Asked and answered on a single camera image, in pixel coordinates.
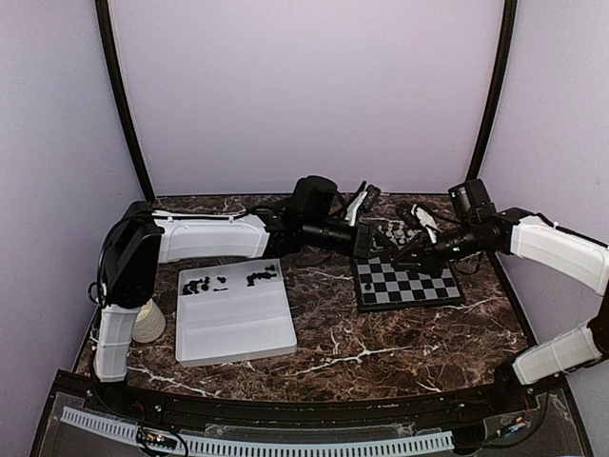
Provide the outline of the black grey chessboard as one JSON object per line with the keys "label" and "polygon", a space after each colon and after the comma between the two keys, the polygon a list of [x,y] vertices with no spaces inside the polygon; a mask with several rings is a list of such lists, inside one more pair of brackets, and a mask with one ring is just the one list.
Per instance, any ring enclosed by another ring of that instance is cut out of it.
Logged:
{"label": "black grey chessboard", "polygon": [[[359,312],[381,312],[417,307],[461,306],[462,287],[449,266],[435,276],[392,268],[386,255],[353,260],[351,272]],[[365,290],[365,284],[372,284]]]}

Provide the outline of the white plastic tray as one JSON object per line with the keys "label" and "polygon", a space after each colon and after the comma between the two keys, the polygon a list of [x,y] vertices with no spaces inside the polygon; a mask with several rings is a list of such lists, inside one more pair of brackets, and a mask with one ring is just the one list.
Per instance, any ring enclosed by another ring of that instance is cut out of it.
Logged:
{"label": "white plastic tray", "polygon": [[[278,276],[254,287],[246,277],[274,265]],[[227,291],[182,295],[187,281],[226,278]],[[175,359],[185,368],[292,354],[298,340],[280,261],[263,259],[182,270],[178,276]]]}

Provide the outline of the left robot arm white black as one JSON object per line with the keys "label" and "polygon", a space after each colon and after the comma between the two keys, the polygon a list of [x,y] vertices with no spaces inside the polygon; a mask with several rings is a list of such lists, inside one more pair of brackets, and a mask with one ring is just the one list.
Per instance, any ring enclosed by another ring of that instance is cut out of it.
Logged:
{"label": "left robot arm white black", "polygon": [[[153,295],[158,265],[193,258],[280,259],[305,247],[367,259],[374,229],[360,217],[380,193],[361,183],[349,200],[342,200],[333,181],[309,175],[280,203],[238,213],[183,214],[154,210],[145,201],[132,203],[109,230],[88,288],[99,308],[90,368],[101,382],[98,401],[114,415],[134,407],[133,392],[120,382],[128,372],[136,315]],[[334,201],[342,201],[338,209],[332,208]]]}

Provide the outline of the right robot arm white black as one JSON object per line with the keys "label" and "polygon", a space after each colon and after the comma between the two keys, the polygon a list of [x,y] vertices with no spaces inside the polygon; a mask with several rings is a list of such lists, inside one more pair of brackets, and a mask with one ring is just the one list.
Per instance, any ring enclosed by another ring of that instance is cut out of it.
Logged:
{"label": "right robot arm white black", "polygon": [[395,254],[394,268],[435,274],[450,262],[482,252],[500,252],[549,268],[569,285],[580,284],[602,298],[597,314],[575,328],[521,352],[497,371],[498,381],[485,393],[486,405],[504,413],[532,386],[550,376],[592,367],[608,358],[608,247],[550,220],[540,212],[520,208],[496,210],[480,179],[448,191],[455,213],[452,228],[439,230],[438,215],[422,204],[397,210],[414,237]]}

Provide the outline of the white chess pieces row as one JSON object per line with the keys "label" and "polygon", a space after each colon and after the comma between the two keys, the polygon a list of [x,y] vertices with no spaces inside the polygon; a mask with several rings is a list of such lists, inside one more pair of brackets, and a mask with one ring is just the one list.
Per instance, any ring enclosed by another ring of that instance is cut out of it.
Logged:
{"label": "white chess pieces row", "polygon": [[405,246],[417,231],[409,228],[404,222],[390,221],[383,229],[383,234],[400,248]]}

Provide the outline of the black chess pieces right cluster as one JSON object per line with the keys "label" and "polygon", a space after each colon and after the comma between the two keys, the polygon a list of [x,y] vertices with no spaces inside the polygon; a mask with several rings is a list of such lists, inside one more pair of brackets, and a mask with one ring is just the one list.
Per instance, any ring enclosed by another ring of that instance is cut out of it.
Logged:
{"label": "black chess pieces right cluster", "polygon": [[271,280],[272,278],[277,277],[277,269],[274,265],[268,265],[264,267],[260,271],[254,271],[247,275],[246,277],[246,285],[248,287],[254,287],[258,282],[262,280]]}

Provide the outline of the black chess pieces cluster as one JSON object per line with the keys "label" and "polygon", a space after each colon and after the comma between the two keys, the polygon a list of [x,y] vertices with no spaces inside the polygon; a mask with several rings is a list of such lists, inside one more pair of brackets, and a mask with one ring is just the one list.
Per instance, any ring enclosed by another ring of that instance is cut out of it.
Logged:
{"label": "black chess pieces cluster", "polygon": [[215,282],[212,282],[212,278],[209,276],[193,279],[187,281],[182,285],[182,295],[193,295],[207,292],[220,292],[227,291],[225,277],[215,278]]}
{"label": "black chess pieces cluster", "polygon": [[246,285],[248,287],[254,287],[258,282],[262,280],[271,280],[272,278],[277,277],[277,269],[274,265],[268,265],[264,267],[260,271],[254,271],[247,275],[246,277]]}

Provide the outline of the black chess pieces left cluster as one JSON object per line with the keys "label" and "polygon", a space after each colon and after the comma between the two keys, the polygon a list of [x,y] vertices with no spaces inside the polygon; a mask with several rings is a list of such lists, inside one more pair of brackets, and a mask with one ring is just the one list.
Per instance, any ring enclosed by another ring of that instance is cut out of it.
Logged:
{"label": "black chess pieces left cluster", "polygon": [[182,285],[182,295],[193,295],[207,292],[220,292],[227,291],[225,277],[215,278],[215,282],[212,282],[212,278],[209,276],[193,279],[187,281]]}

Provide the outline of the cream ceramic mug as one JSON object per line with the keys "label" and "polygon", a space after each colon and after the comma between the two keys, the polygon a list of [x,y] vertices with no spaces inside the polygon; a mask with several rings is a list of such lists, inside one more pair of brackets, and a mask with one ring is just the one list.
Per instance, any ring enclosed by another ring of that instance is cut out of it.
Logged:
{"label": "cream ceramic mug", "polygon": [[136,316],[132,340],[140,344],[151,343],[162,336],[166,318],[153,299],[143,305]]}

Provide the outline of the black front rail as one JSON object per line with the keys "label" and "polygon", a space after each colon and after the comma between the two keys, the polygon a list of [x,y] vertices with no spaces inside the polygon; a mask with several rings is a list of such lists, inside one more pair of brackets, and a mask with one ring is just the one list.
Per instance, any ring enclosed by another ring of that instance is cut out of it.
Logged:
{"label": "black front rail", "polygon": [[482,387],[389,400],[321,403],[238,401],[102,384],[60,370],[52,388],[74,395],[93,410],[124,415],[149,425],[202,430],[211,425],[242,427],[373,427],[412,424],[416,429],[479,428],[496,414],[523,412],[532,417],[554,387],[493,383]]}

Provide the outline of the right black frame post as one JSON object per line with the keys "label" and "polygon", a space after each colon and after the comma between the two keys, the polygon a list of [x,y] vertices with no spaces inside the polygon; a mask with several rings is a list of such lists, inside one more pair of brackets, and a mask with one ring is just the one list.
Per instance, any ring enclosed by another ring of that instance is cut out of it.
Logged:
{"label": "right black frame post", "polygon": [[481,115],[480,127],[464,175],[465,181],[477,179],[481,175],[482,165],[488,150],[500,105],[503,83],[509,63],[510,50],[516,26],[518,5],[519,2],[517,0],[504,0],[502,3],[501,23],[491,77]]}

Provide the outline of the black frame post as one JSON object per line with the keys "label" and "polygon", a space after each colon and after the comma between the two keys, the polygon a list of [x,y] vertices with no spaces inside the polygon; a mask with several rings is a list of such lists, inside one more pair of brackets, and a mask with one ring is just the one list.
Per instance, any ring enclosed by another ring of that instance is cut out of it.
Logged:
{"label": "black frame post", "polygon": [[509,63],[510,50],[516,26],[518,5],[519,2],[517,0],[504,0],[502,3],[501,23],[491,77],[481,115],[480,127],[464,175],[465,181],[477,179],[481,175],[482,165],[488,150],[500,105],[503,83]]}
{"label": "black frame post", "polygon": [[128,95],[120,68],[118,48],[110,14],[110,2],[96,0],[94,5],[102,49],[106,61],[108,80],[110,82],[115,107],[128,147],[129,158],[144,199],[148,203],[153,203],[156,200],[156,195],[147,171],[144,155],[137,138],[136,128],[128,103]]}

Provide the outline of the left black frame post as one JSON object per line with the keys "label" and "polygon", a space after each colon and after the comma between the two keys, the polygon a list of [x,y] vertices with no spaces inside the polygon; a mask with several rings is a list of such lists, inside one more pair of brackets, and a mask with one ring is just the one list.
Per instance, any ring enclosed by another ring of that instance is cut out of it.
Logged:
{"label": "left black frame post", "polygon": [[94,5],[102,49],[106,61],[108,80],[110,82],[115,107],[128,147],[129,158],[144,199],[148,203],[153,203],[156,200],[156,195],[147,171],[144,155],[137,138],[136,128],[128,103],[128,95],[120,68],[118,48],[110,14],[110,2],[96,0]]}

